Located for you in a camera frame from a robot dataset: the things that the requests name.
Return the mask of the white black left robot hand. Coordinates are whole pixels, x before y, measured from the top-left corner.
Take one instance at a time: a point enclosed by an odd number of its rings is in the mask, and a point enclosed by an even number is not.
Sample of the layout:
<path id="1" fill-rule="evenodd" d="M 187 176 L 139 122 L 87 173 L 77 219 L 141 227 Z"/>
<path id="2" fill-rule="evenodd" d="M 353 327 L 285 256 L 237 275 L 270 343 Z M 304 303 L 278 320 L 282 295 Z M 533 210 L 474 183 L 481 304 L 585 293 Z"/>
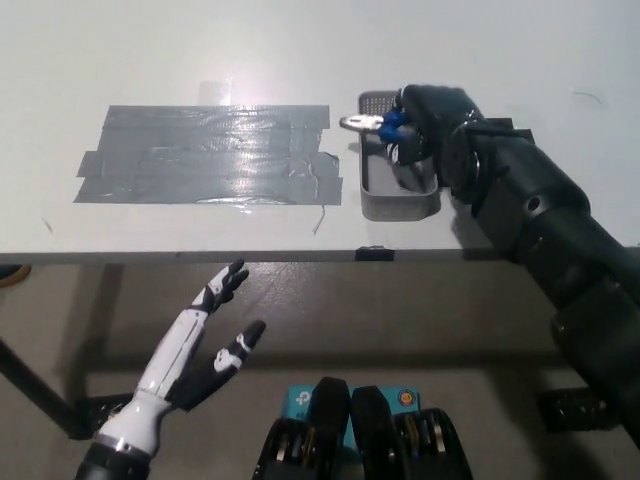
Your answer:
<path id="1" fill-rule="evenodd" d="M 207 362 L 193 366 L 207 322 L 248 278 L 238 259 L 221 269 L 174 320 L 146 365 L 131 401 L 100 428 L 97 441 L 133 456 L 154 458 L 160 426 L 173 410 L 190 411 L 241 369 L 265 331 L 253 321 Z"/>

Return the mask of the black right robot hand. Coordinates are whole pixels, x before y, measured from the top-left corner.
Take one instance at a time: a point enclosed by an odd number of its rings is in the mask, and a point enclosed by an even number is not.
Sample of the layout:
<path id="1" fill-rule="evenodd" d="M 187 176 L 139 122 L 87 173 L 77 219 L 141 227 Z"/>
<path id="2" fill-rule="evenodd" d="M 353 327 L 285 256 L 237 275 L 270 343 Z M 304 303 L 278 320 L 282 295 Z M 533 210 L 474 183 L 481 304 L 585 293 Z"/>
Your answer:
<path id="1" fill-rule="evenodd" d="M 439 153 L 459 126 L 484 119 L 462 88 L 409 84 L 383 116 L 378 136 L 392 163 L 408 166 Z"/>

